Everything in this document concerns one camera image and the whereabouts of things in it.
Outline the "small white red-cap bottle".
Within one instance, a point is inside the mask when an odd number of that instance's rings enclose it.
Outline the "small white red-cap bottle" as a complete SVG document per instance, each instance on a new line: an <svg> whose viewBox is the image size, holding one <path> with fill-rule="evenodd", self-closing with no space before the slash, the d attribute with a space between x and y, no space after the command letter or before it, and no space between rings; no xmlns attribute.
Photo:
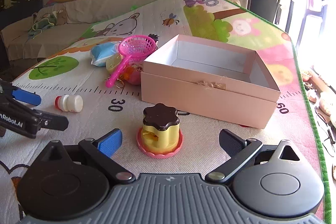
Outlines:
<svg viewBox="0 0 336 224"><path fill-rule="evenodd" d="M55 107L64 112L79 113L84 106L80 95L63 95L55 98Z"/></svg>

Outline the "yellow pudding toy brown lid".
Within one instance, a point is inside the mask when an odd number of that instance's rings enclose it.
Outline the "yellow pudding toy brown lid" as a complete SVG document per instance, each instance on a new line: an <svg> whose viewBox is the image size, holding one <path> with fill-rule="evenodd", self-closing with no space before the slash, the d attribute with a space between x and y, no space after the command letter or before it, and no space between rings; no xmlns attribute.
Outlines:
<svg viewBox="0 0 336 224"><path fill-rule="evenodd" d="M179 153L183 134L178 110L162 103L145 108L137 145L142 153L155 159L167 159Z"/></svg>

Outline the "beige covered sofa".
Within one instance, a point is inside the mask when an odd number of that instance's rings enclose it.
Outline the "beige covered sofa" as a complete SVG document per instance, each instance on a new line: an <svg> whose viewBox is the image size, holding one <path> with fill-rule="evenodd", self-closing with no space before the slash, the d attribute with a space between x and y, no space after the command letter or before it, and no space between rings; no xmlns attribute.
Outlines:
<svg viewBox="0 0 336 224"><path fill-rule="evenodd" d="M33 39L28 31L33 26L31 15L1 30L1 60L45 58L74 43L93 23L112 19L156 0L76 0L56 3L37 12L37 18L64 10L64 24L42 31Z"/></svg>

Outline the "pink cartoon toy camera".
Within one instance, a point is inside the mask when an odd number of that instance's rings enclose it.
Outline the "pink cartoon toy camera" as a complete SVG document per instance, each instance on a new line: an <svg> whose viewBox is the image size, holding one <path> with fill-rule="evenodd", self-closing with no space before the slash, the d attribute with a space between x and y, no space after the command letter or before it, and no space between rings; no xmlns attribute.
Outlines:
<svg viewBox="0 0 336 224"><path fill-rule="evenodd" d="M106 60L106 69L112 74L117 66L122 61L123 57L119 53L115 53L113 56ZM143 61L129 61L125 69L119 76L120 80L126 81L132 85L141 84L141 72L143 71Z"/></svg>

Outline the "green clothes pile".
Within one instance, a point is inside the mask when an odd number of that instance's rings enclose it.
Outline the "green clothes pile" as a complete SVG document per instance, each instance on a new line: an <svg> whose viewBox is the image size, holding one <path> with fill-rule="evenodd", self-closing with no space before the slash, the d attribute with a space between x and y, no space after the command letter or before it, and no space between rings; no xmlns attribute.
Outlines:
<svg viewBox="0 0 336 224"><path fill-rule="evenodd" d="M43 15L37 20L28 32L28 37L33 39L35 36L41 34L43 31L48 30L56 26L58 21L57 12L54 11L51 14Z"/></svg>

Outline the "pink cardboard box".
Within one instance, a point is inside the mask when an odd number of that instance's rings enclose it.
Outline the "pink cardboard box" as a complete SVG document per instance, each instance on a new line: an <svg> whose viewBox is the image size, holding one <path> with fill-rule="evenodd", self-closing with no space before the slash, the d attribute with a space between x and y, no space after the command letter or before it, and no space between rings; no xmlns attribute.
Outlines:
<svg viewBox="0 0 336 224"><path fill-rule="evenodd" d="M141 99L208 118L265 128L280 89L254 51L177 35L143 62Z"/></svg>

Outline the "blue white tissue pack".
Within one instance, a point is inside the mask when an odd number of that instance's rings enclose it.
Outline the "blue white tissue pack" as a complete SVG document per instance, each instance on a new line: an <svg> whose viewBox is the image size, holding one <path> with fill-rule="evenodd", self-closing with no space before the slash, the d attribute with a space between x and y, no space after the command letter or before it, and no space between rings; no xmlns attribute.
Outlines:
<svg viewBox="0 0 336 224"><path fill-rule="evenodd" d="M94 46L90 51L91 64L96 67L104 67L106 61L118 53L118 45L119 43L106 42Z"/></svg>

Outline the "pink plastic toy strainer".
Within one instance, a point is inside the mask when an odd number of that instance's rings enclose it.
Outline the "pink plastic toy strainer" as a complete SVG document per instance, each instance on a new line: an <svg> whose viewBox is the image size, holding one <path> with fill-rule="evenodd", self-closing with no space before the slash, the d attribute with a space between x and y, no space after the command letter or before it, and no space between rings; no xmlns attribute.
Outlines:
<svg viewBox="0 0 336 224"><path fill-rule="evenodd" d="M149 36L133 35L124 38L118 45L118 52L122 56L121 62L106 80L105 86L111 88L130 61L146 59L155 51L156 46L155 40Z"/></svg>

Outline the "colourful cartoon play mat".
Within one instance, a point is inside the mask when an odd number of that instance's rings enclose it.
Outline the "colourful cartoon play mat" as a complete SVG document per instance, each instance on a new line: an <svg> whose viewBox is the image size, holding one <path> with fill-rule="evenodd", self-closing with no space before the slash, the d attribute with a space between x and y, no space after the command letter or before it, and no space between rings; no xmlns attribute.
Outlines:
<svg viewBox="0 0 336 224"><path fill-rule="evenodd" d="M157 35L159 45L181 34L257 51L280 88L277 106L266 128L247 127L182 111L182 132L186 137L182 151L165 160L145 156L134 140L141 112L146 107L139 86L127 84L122 89L106 88L106 69L92 65L89 57L93 46L121 40L125 31L133 35ZM123 133L123 144L113 159L137 174L205 174L221 160L228 159L218 142L222 128L268 144L290 139L322 179L325 198L317 214L332 223L325 156L303 92L296 56L288 34L272 23L225 0L193 6L187 6L185 0L156 0L91 24L70 46L40 59L40 65L14 83L39 94L42 110L52 111L51 101L59 94L80 94L84 108L78 114L68 115L70 126L65 132L42 130L36 139L7 132L1 138L1 223L16 223L23 217L14 181L24 174L50 140L73 144L84 137L98 137L115 127Z"/></svg>

